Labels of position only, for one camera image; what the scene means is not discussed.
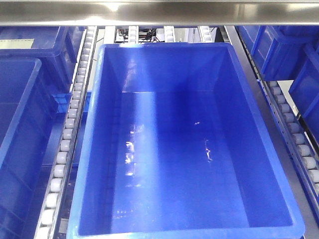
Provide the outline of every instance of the blue plastic bin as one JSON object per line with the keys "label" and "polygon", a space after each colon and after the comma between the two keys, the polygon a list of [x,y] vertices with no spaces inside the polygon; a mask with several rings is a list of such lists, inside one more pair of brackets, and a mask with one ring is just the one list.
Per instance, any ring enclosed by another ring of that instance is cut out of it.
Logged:
{"label": "blue plastic bin", "polygon": [[4,27],[0,39],[34,39],[31,49],[1,49],[0,56],[36,57],[52,94],[69,92],[82,31],[78,27]]}
{"label": "blue plastic bin", "polygon": [[281,31],[285,36],[319,36],[319,26],[274,26]]}
{"label": "blue plastic bin", "polygon": [[0,58],[0,238],[21,238],[57,104],[41,61]]}
{"label": "blue plastic bin", "polygon": [[319,142],[319,48],[304,47],[307,60],[289,89],[300,114],[316,141]]}
{"label": "blue plastic bin", "polygon": [[294,80],[306,60],[304,44],[315,40],[313,36],[287,36],[273,26],[237,29],[265,81]]}
{"label": "blue plastic bin", "polygon": [[230,44],[100,49],[68,239],[288,239],[304,231]]}
{"label": "blue plastic bin", "polygon": [[[69,102],[71,99],[71,93],[67,94],[56,94],[54,95],[55,101],[58,103],[58,113],[65,113],[68,111]],[[88,91],[86,93],[86,99],[85,99],[85,105],[84,105],[84,111],[87,112],[90,105],[90,99],[91,99],[91,92]]]}

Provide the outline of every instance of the bin floor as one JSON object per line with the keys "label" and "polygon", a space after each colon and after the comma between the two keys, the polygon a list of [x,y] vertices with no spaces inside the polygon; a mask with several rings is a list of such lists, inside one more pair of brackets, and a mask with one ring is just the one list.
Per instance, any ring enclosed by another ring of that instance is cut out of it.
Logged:
{"label": "bin floor", "polygon": [[214,92],[123,93],[120,104],[110,233],[249,226]]}

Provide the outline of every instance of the metal shelf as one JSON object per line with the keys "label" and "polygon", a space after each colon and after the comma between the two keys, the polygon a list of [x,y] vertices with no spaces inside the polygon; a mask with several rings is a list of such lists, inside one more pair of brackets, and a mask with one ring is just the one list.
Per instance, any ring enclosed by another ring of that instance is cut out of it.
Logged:
{"label": "metal shelf", "polygon": [[0,25],[319,24],[319,0],[0,0]]}

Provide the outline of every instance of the white label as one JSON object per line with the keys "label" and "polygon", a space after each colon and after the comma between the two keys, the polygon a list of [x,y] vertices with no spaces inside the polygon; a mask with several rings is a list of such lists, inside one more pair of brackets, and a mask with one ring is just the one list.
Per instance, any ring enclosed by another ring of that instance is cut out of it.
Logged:
{"label": "white label", "polygon": [[31,49],[34,39],[0,40],[0,49]]}
{"label": "white label", "polygon": [[66,234],[66,231],[68,229],[68,223],[69,223],[68,219],[61,218],[59,233]]}

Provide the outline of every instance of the white roller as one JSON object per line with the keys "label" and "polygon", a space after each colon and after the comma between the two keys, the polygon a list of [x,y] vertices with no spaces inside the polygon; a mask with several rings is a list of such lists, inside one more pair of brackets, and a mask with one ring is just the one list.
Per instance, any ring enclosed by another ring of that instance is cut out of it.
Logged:
{"label": "white roller", "polygon": [[86,68],[79,67],[78,74],[80,76],[85,76],[85,73],[86,73]]}
{"label": "white roller", "polygon": [[53,178],[50,184],[50,190],[53,193],[58,193],[61,190],[62,178]]}
{"label": "white roller", "polygon": [[46,209],[42,213],[41,222],[43,225],[52,225],[54,209]]}
{"label": "white roller", "polygon": [[75,119],[76,118],[76,113],[78,112],[77,109],[69,109],[69,113],[68,113],[68,117],[71,119]]}
{"label": "white roller", "polygon": [[316,170],[316,169],[309,170],[309,176],[311,177],[314,183],[319,183],[319,170]]}
{"label": "white roller", "polygon": [[83,55],[81,56],[81,60],[82,60],[82,61],[89,61],[89,54],[83,54]]}
{"label": "white roller", "polygon": [[50,233],[50,227],[40,227],[35,239],[47,239]]}
{"label": "white roller", "polygon": [[174,42],[174,37],[173,36],[167,36],[167,41],[168,42]]}
{"label": "white roller", "polygon": [[75,119],[67,118],[65,121],[65,127],[66,128],[74,128]]}
{"label": "white roller", "polygon": [[89,55],[89,54],[90,54],[90,49],[84,48],[84,49],[82,50],[82,53],[85,54],[85,55]]}
{"label": "white roller", "polygon": [[296,144],[303,144],[305,143],[305,137],[302,133],[294,133],[293,134],[293,139]]}
{"label": "white roller", "polygon": [[88,31],[88,32],[86,33],[86,36],[93,37],[93,31]]}
{"label": "white roller", "polygon": [[277,81],[270,81],[269,82],[269,86],[270,87],[274,87],[274,86],[277,86],[277,85],[278,85]]}
{"label": "white roller", "polygon": [[315,191],[317,194],[319,194],[319,183],[315,184]]}
{"label": "white roller", "polygon": [[286,102],[286,98],[283,95],[276,95],[275,100],[277,101],[278,104],[283,104]]}
{"label": "white roller", "polygon": [[79,108],[79,100],[71,100],[71,108],[78,109]]}
{"label": "white roller", "polygon": [[93,37],[92,37],[92,36],[88,36],[88,35],[86,35],[86,37],[85,37],[85,41],[86,41],[86,42],[91,42],[91,43],[92,43],[92,41],[93,41]]}
{"label": "white roller", "polygon": [[87,61],[80,61],[79,65],[80,65],[80,67],[86,68],[88,66],[88,62]]}
{"label": "white roller", "polygon": [[63,178],[65,164],[56,164],[54,167],[54,177]]}
{"label": "white roller", "polygon": [[80,91],[74,91],[72,98],[75,100],[79,100],[81,98],[81,92]]}
{"label": "white roller", "polygon": [[70,140],[67,140],[67,139],[64,139],[64,140],[61,140],[61,143],[60,143],[60,149],[61,151],[63,152],[68,152],[70,151]]}
{"label": "white roller", "polygon": [[72,139],[72,131],[71,128],[65,128],[63,131],[63,139]]}
{"label": "white roller", "polygon": [[272,87],[271,92],[273,93],[273,95],[281,95],[281,89],[279,86]]}
{"label": "white roller", "polygon": [[91,42],[85,42],[84,48],[91,48],[92,43]]}
{"label": "white roller", "polygon": [[136,41],[136,37],[135,36],[130,36],[129,37],[129,42],[135,42]]}
{"label": "white roller", "polygon": [[299,133],[300,127],[297,123],[288,123],[287,124],[290,133]]}
{"label": "white roller", "polygon": [[67,153],[68,152],[58,152],[58,154],[56,155],[56,162],[61,163],[61,164],[65,164]]}
{"label": "white roller", "polygon": [[288,104],[280,104],[279,109],[282,113],[288,113],[290,111],[290,106]]}
{"label": "white roller", "polygon": [[317,166],[316,160],[313,157],[303,157],[307,169],[314,169]]}
{"label": "white roller", "polygon": [[300,144],[300,145],[297,145],[297,148],[302,157],[310,155],[310,148],[308,145]]}
{"label": "white roller", "polygon": [[131,37],[131,36],[133,36],[134,39],[135,39],[135,37],[136,37],[136,31],[135,31],[135,30],[131,30],[131,31],[130,31],[130,37]]}
{"label": "white roller", "polygon": [[167,34],[167,35],[172,35],[172,36],[173,36],[173,31],[172,31],[171,29],[170,29],[170,30],[167,30],[167,31],[166,31],[166,34]]}
{"label": "white roller", "polygon": [[81,91],[83,88],[83,83],[75,83],[74,90]]}
{"label": "white roller", "polygon": [[84,76],[77,75],[76,76],[76,82],[83,83],[84,82]]}
{"label": "white roller", "polygon": [[58,193],[49,193],[48,196],[46,196],[45,205],[48,208],[56,208],[58,195],[59,195]]}
{"label": "white roller", "polygon": [[292,123],[295,121],[295,117],[293,113],[284,113],[284,118],[287,123]]}

